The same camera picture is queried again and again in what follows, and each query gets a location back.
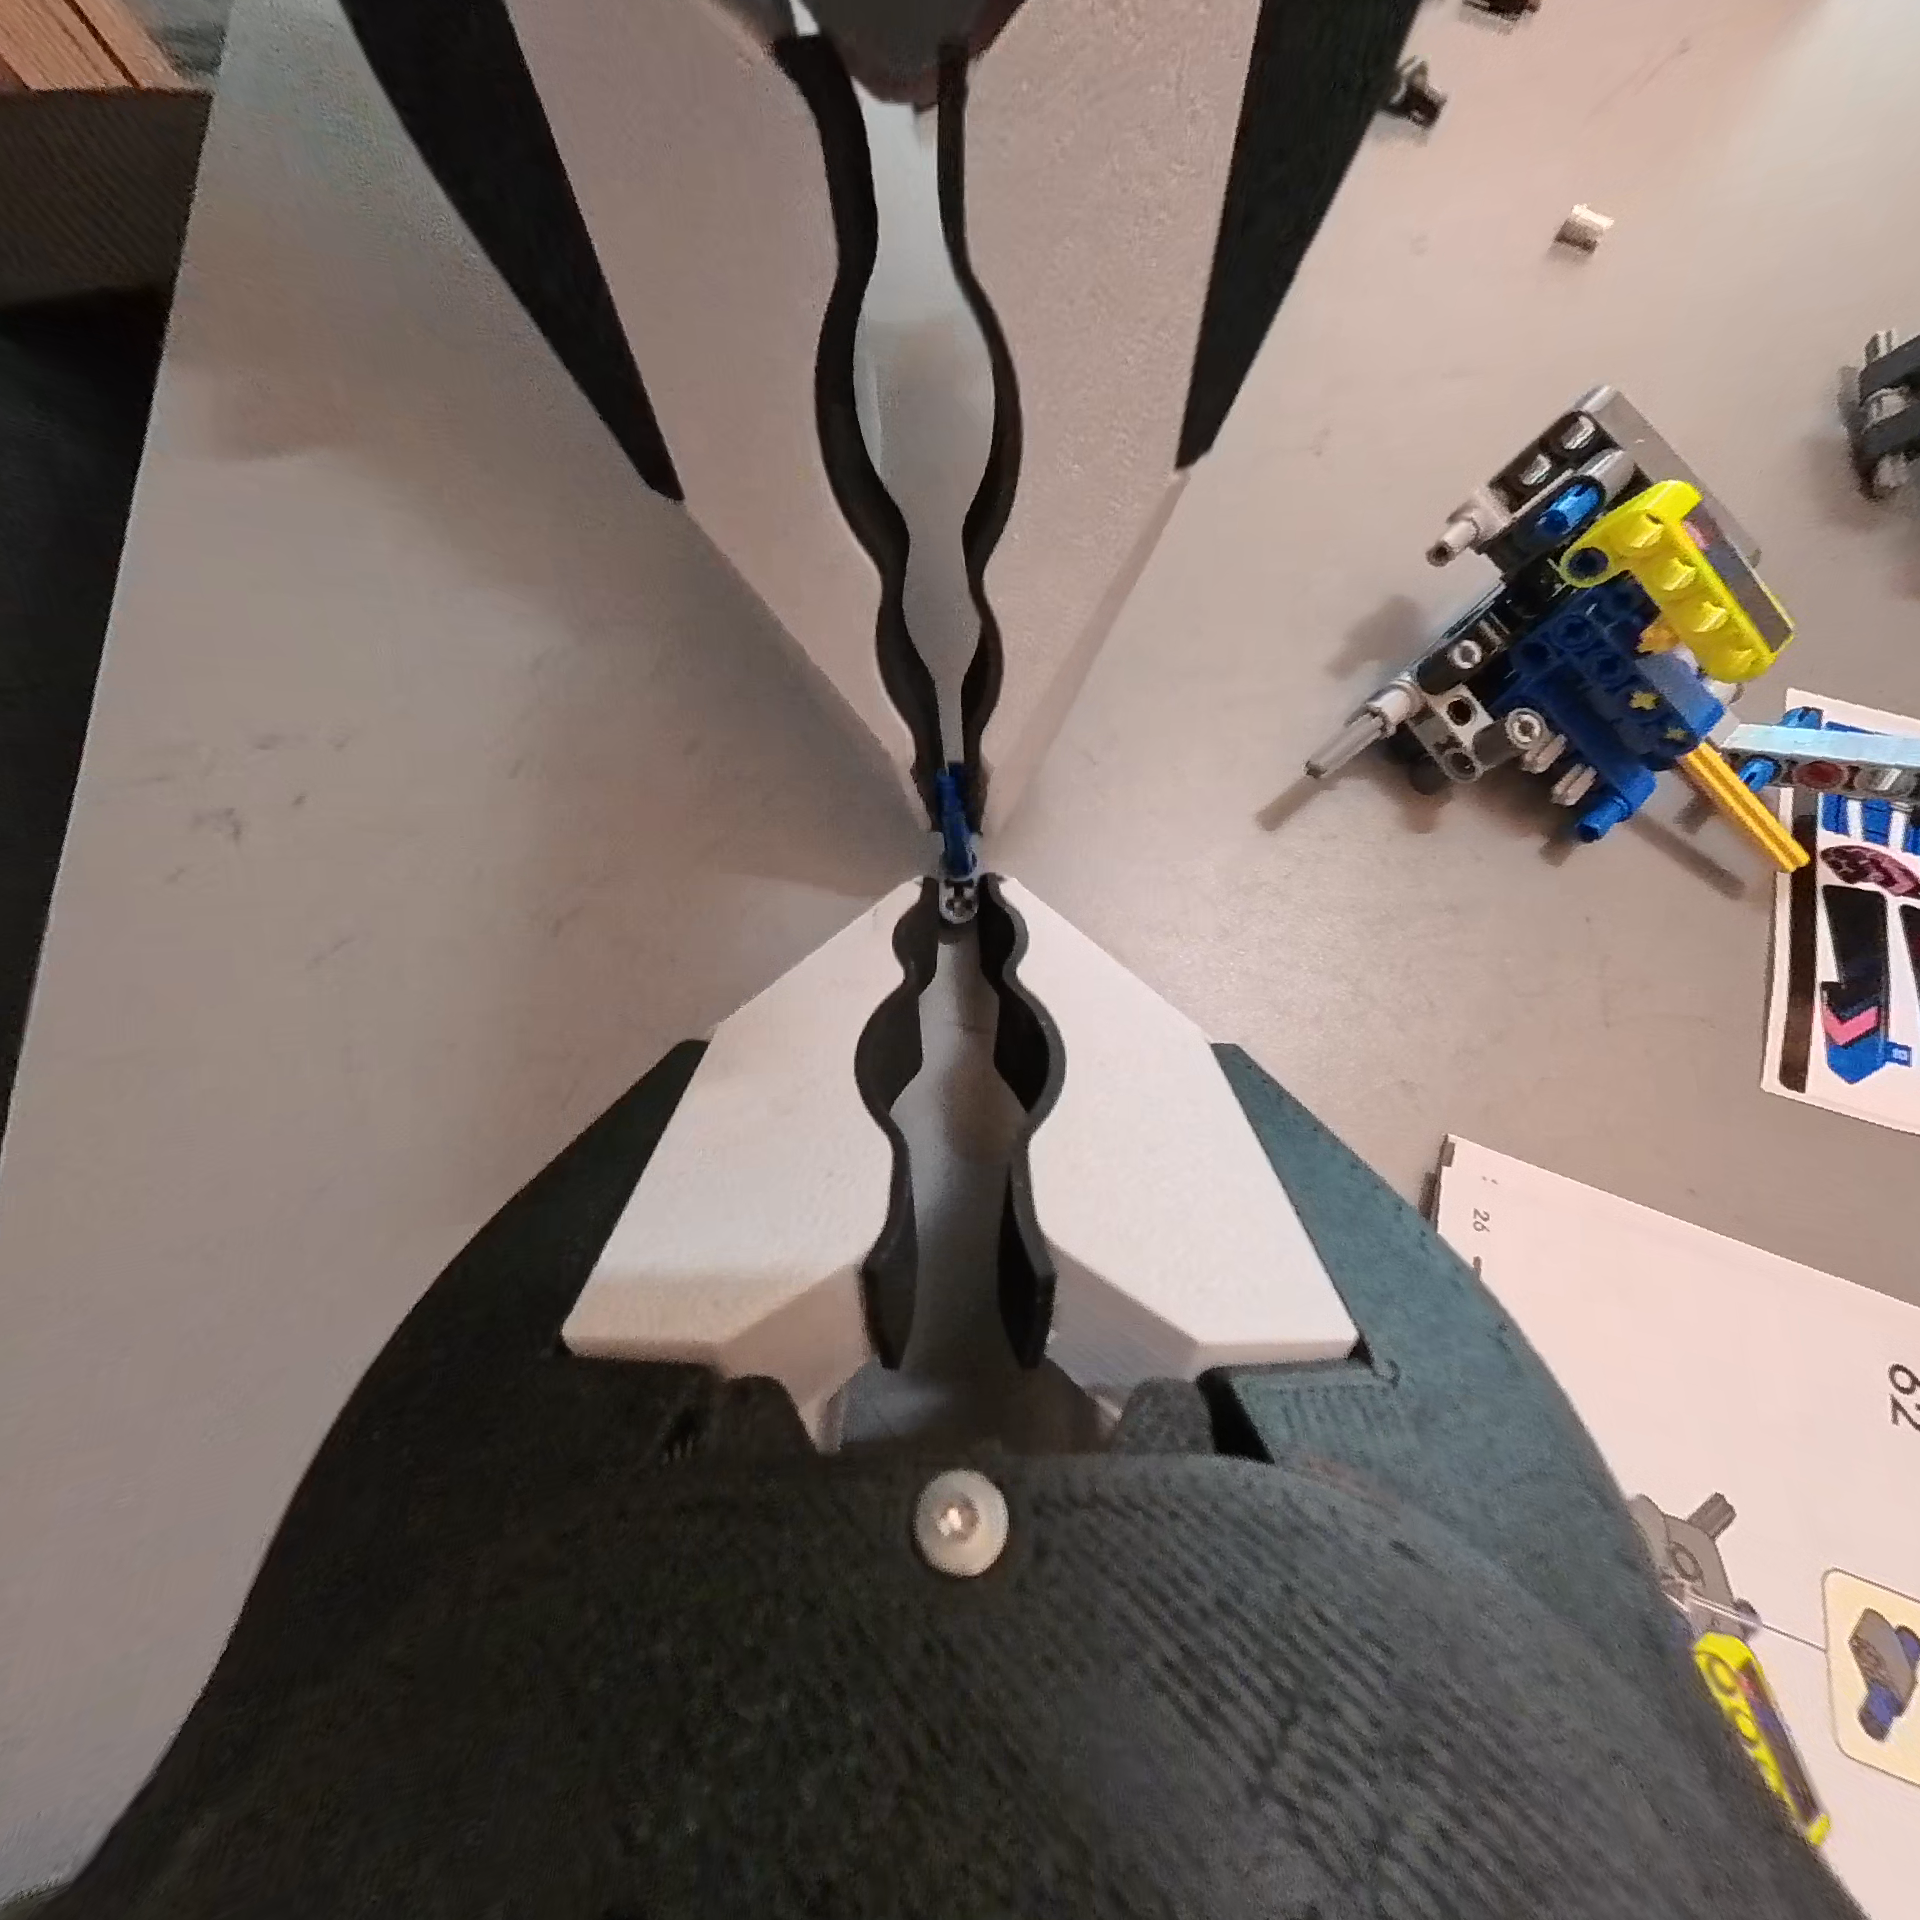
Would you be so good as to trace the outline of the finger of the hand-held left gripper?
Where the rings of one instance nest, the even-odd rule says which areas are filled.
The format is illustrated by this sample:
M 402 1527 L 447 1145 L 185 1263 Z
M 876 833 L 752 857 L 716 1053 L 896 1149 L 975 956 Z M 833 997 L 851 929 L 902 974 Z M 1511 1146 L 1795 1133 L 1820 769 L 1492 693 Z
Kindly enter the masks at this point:
M 682 507 L 936 821 L 909 535 L 857 417 L 876 264 L 839 49 L 784 2 L 508 2 Z
M 1257 2 L 1020 2 L 936 72 L 936 203 L 989 351 L 962 525 L 975 826 L 1004 833 L 1186 487 L 1179 433 Z

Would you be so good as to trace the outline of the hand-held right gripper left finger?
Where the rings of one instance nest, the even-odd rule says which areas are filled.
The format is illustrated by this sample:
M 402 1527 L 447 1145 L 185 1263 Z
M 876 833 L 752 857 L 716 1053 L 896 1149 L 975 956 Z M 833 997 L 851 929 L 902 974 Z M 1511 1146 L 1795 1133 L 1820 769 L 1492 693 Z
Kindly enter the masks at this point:
M 896 1101 L 921 1070 L 933 880 L 909 880 L 712 1029 L 586 1286 L 572 1356 L 775 1381 L 835 1447 L 848 1383 L 915 1314 Z

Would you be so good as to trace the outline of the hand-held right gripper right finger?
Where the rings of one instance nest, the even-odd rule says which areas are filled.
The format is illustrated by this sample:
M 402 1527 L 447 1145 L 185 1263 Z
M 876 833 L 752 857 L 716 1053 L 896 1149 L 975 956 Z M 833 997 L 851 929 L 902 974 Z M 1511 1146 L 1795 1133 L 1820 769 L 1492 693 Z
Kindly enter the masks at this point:
M 1013 878 L 975 896 L 1020 1107 L 996 1226 L 1014 1362 L 1110 1419 L 1145 1381 L 1347 1362 L 1360 1334 L 1206 1034 Z

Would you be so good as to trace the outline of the lego instruction booklet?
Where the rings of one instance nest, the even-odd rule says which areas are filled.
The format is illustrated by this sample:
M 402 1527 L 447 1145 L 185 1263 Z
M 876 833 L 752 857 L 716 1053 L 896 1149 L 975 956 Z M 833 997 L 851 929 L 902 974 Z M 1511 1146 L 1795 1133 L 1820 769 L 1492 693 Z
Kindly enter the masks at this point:
M 1871 1916 L 1916 1915 L 1916 1310 L 1447 1137 L 1432 1217 L 1567 1389 L 1682 1644 Z

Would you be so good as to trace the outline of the blue yellow lego assembly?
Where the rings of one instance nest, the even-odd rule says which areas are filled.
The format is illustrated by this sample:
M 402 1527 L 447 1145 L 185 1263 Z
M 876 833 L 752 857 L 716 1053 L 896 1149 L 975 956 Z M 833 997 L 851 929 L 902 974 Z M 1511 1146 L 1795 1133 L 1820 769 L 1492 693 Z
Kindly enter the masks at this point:
M 1494 567 L 1492 594 L 1309 754 L 1309 778 L 1378 748 L 1426 794 L 1514 767 L 1594 845 L 1678 772 L 1777 872 L 1810 866 L 1712 740 L 1795 621 L 1756 538 L 1621 385 L 1579 394 L 1452 508 L 1426 558 L 1464 555 Z

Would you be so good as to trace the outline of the lego sticker sheet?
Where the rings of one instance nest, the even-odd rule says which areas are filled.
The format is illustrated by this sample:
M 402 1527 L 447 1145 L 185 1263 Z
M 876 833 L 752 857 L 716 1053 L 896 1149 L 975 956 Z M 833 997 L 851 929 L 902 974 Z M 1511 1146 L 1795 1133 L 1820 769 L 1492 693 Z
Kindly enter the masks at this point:
M 1774 886 L 1762 1091 L 1916 1134 L 1916 794 L 1774 787 L 1810 863 Z

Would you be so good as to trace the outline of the light blue lego beam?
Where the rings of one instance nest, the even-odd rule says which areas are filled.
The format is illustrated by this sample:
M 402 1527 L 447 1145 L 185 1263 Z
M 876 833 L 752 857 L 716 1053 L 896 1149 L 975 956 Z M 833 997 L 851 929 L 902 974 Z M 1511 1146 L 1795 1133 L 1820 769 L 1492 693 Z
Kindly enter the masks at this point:
M 1739 724 L 1720 742 L 1753 787 L 1916 802 L 1916 736 L 1848 724 Z

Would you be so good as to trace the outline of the dark grey lego assembly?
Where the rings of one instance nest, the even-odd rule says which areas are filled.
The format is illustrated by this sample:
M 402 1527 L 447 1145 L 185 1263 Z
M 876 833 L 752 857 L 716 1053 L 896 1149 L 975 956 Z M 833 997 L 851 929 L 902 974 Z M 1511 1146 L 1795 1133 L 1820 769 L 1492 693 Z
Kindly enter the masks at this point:
M 1916 332 L 1878 330 L 1835 371 L 1835 412 L 1856 487 L 1889 499 L 1916 472 Z

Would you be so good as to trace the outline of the brown wooden panel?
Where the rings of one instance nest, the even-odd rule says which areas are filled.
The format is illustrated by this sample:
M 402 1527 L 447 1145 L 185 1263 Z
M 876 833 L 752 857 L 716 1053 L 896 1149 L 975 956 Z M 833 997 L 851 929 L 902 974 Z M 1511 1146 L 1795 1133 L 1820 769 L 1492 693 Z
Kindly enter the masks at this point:
M 204 80 L 129 2 L 3 2 L 3 95 L 188 90 Z

